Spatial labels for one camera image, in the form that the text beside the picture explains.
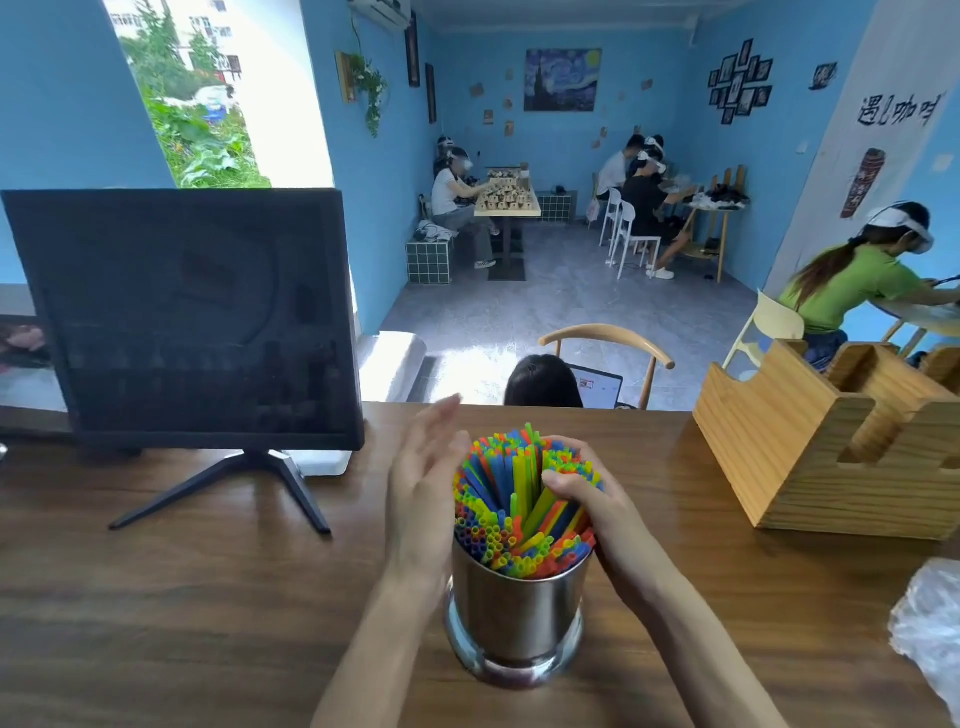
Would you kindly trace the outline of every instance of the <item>building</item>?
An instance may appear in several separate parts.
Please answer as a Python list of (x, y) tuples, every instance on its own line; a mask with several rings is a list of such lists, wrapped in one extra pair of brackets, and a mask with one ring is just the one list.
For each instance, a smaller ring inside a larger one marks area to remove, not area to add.
[(221, 81), (240, 85), (243, 81), (243, 66), (233, 38), (230, 25), (229, 4), (232, 0), (104, 0), (104, 6), (118, 37), (136, 37), (143, 29), (139, 3), (150, 4), (163, 13), (164, 6), (170, 9), (180, 40), (180, 57), (187, 68), (193, 68), (190, 58), (190, 38), (203, 33), (207, 40), (223, 55), (220, 65)]

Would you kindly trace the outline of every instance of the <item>white sneaker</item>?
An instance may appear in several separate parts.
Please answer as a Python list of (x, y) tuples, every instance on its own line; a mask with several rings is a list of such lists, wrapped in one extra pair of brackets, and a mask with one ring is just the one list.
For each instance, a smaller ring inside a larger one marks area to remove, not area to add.
[(668, 271), (666, 268), (660, 268), (658, 271), (653, 269), (653, 266), (647, 268), (647, 278), (648, 279), (661, 279), (661, 280), (672, 280), (673, 271)]

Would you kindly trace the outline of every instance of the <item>white shirt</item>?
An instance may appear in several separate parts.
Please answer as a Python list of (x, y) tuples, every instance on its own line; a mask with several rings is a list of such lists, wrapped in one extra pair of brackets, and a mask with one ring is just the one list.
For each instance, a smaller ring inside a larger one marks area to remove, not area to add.
[(617, 187), (626, 181), (627, 160), (623, 157), (623, 152), (617, 152), (607, 160), (597, 176), (597, 194), (602, 195), (611, 187)]
[(456, 178), (449, 169), (442, 169), (437, 173), (437, 179), (433, 181), (433, 214), (446, 215), (448, 212), (457, 211), (457, 194), (446, 186), (448, 182), (454, 182)]

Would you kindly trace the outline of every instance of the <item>colorful straw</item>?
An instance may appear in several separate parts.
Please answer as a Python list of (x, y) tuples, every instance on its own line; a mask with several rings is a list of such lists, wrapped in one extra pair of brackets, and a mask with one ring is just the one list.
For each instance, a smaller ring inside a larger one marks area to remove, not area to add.
[(544, 440), (529, 423), (473, 443), (453, 479), (453, 531), (475, 561), (516, 579), (545, 579), (590, 556), (596, 541), (587, 512), (544, 487), (544, 471), (577, 473), (603, 490), (579, 452)]

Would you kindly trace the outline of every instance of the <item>ceiling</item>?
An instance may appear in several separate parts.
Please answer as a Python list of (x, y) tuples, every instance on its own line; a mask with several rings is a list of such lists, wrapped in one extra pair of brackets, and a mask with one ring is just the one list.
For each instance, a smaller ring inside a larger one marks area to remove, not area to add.
[(751, 0), (414, 0), (440, 31), (685, 26)]

